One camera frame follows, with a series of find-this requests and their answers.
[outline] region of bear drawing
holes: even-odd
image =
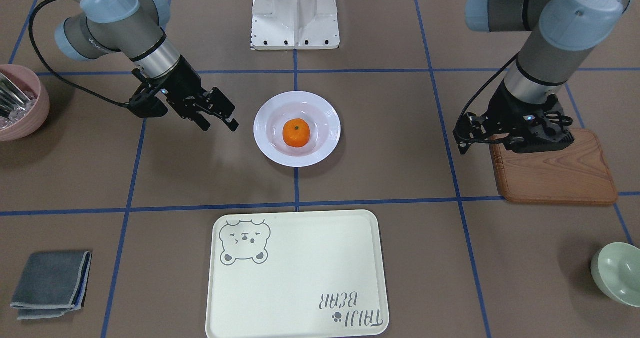
[[[265,221],[227,221],[219,234],[222,242],[220,261],[226,266],[233,265],[238,259],[252,259],[258,265],[264,263],[268,256],[267,240],[271,235],[272,230]]]

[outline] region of folded cloth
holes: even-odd
[[[55,318],[82,308],[90,266],[89,251],[32,254],[11,300],[18,320]]]

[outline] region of orange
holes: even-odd
[[[309,124],[304,119],[291,119],[282,128],[282,138],[284,138],[284,143],[290,147],[300,148],[306,146],[311,138]]]

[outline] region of green bowl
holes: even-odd
[[[610,299],[640,308],[640,249],[621,242],[606,245],[591,260],[591,275]]]

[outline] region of wooden cutting board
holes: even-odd
[[[575,142],[560,151],[516,154],[490,144],[498,190],[512,203],[612,206],[618,191],[598,137],[571,129]]]

